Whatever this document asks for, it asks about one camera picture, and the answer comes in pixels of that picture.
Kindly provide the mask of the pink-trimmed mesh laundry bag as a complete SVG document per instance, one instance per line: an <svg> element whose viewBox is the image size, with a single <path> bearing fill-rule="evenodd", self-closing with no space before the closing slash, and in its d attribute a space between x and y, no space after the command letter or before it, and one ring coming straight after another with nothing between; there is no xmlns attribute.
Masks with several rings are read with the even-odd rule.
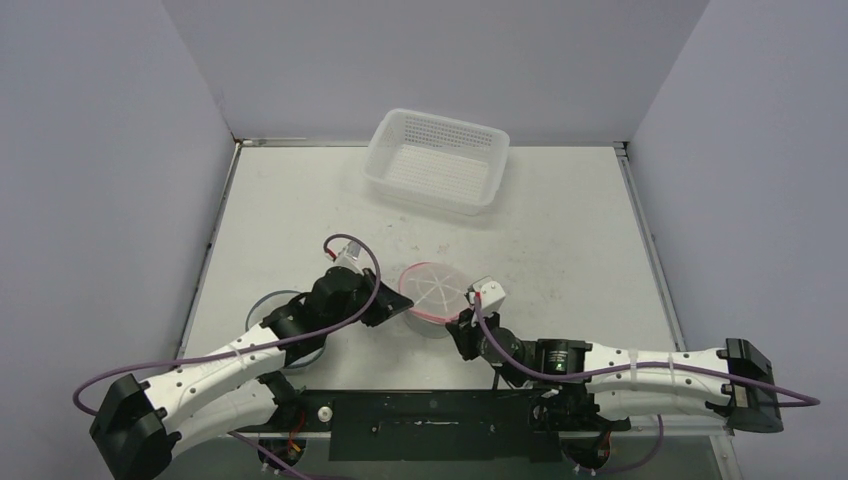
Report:
<svg viewBox="0 0 848 480"><path fill-rule="evenodd" d="M425 338L447 337L445 325L468 307L466 292L471 283L468 275L443 263L409 266L398 279L398 292L413 301L403 314L405 323Z"/></svg>

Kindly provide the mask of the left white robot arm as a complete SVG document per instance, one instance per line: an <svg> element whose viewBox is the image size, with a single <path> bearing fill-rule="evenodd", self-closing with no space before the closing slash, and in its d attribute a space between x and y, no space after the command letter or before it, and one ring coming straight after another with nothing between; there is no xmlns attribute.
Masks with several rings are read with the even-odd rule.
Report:
<svg viewBox="0 0 848 480"><path fill-rule="evenodd" d="M413 300L365 269L332 267L302 293L274 292L250 311L243 334L198 362L139 380L126 372L107 390L89 433L116 479L154 479L179 454L215 437L297 420L294 387L283 371L352 323L374 327Z"/></svg>

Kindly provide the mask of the blue-trimmed mesh laundry bag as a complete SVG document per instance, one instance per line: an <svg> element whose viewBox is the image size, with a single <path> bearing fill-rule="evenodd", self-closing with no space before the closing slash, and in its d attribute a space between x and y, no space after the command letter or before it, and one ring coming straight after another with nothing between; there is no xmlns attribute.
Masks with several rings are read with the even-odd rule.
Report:
<svg viewBox="0 0 848 480"><path fill-rule="evenodd" d="M245 319L245 330L250 330L254 325L259 324L266 316L278 307L282 307L290 300L299 295L299 291L295 290L278 290L273 291L261 297L250 309ZM326 351L326 345L322 345L316 351L293 361L291 364L285 365L281 372L285 375L297 375L306 372L313 364L315 364Z"/></svg>

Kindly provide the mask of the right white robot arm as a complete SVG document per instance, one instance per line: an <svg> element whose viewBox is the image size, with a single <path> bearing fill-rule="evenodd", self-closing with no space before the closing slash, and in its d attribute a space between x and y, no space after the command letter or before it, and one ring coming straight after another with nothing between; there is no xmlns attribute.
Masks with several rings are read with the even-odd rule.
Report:
<svg viewBox="0 0 848 480"><path fill-rule="evenodd" d="M512 388L539 391L536 416L550 429L619 426L636 416L698 416L733 430L778 433L783 420L773 367L751 342L661 352L567 339L521 340L472 309L446 324L460 356L484 359Z"/></svg>

